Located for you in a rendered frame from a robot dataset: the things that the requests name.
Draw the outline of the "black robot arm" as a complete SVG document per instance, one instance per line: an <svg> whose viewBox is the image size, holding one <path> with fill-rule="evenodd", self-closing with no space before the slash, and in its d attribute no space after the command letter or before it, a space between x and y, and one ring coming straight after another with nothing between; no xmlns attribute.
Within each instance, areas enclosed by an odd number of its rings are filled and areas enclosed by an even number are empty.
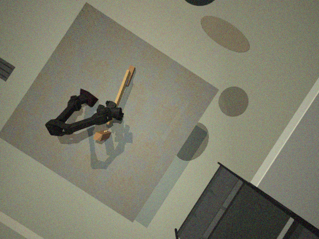
<svg viewBox="0 0 319 239"><path fill-rule="evenodd" d="M67 108L56 119L51 119L45 124L49 133L54 136L69 135L92 125L105 124L112 120L112 116L122 116L122 108L116 108L116 103L106 101L107 107L97 109L97 113L93 114L92 117L71 124L65 123L72 113L80 111L81 105L85 103L88 103L87 95L81 93L79 96L71 96Z"/></svg>

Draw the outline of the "long wooden rail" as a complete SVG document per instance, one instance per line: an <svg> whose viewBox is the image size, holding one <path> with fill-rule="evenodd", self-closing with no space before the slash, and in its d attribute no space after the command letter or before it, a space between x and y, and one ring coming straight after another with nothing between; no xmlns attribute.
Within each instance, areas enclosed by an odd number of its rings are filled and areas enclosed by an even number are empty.
<svg viewBox="0 0 319 239"><path fill-rule="evenodd" d="M124 79L122 81L122 84L121 84L121 87L119 89L119 92L118 92L118 95L116 97L116 100L115 100L115 103L116 103L116 108L118 107L119 103L120 103L120 100L121 100L121 97L123 95L123 92L125 90L125 87L126 87L126 82L127 80L129 79L129 76L130 76L131 72L129 70L126 71L126 74L124 76ZM113 121L113 118L111 121L107 122L108 125L112 124L112 121Z"/></svg>

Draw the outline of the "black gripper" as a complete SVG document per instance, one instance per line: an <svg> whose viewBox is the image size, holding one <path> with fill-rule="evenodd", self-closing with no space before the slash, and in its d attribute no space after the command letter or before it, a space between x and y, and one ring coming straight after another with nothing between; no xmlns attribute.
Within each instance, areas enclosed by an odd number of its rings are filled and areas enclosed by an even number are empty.
<svg viewBox="0 0 319 239"><path fill-rule="evenodd" d="M98 106L98 109L101 109L101 108L103 108L103 107L105 107L104 105L99 105ZM123 118L123 115L124 115L124 113L122 113L122 116L112 116L112 118L115 118L116 120L119 120L119 121L121 121L122 120L122 118Z"/></svg>

